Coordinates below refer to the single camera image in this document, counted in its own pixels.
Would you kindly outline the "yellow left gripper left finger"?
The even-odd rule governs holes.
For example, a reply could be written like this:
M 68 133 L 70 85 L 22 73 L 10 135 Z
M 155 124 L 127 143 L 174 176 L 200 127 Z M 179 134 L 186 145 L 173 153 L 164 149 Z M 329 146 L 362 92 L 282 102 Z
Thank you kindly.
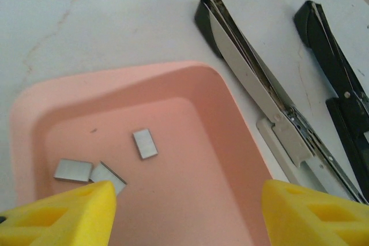
M 0 246 L 108 246 L 116 213 L 100 181 L 0 213 Z

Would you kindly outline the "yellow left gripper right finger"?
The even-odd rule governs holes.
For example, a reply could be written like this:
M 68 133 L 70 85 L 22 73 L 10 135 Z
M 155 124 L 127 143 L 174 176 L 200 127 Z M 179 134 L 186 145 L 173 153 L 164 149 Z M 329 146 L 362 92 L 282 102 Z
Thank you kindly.
M 271 246 L 369 246 L 369 205 L 279 180 L 261 203 Z

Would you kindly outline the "pink plastic tray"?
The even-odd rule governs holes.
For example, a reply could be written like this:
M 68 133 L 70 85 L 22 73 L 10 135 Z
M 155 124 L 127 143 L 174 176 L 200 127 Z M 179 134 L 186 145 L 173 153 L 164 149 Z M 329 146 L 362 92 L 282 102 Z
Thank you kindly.
M 148 128 L 158 155 L 141 159 Z M 127 186 L 109 246 L 270 246 L 261 194 L 270 172 L 218 72 L 174 62 L 57 78 L 10 113 L 17 204 L 77 187 L 62 158 L 104 162 Z

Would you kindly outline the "silver staple strip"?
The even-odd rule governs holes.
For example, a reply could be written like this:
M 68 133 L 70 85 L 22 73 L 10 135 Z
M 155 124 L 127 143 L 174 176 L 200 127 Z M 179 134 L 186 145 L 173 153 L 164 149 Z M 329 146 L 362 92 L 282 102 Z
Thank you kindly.
M 159 151 L 148 128 L 133 132 L 133 139 L 141 159 L 158 155 Z
M 54 173 L 54 178 L 62 181 L 88 183 L 93 164 L 86 161 L 60 159 Z
M 119 195 L 127 186 L 126 181 L 102 161 L 100 161 L 99 164 L 94 167 L 89 179 L 94 183 L 99 181 L 110 181 L 114 186 L 116 195 Z

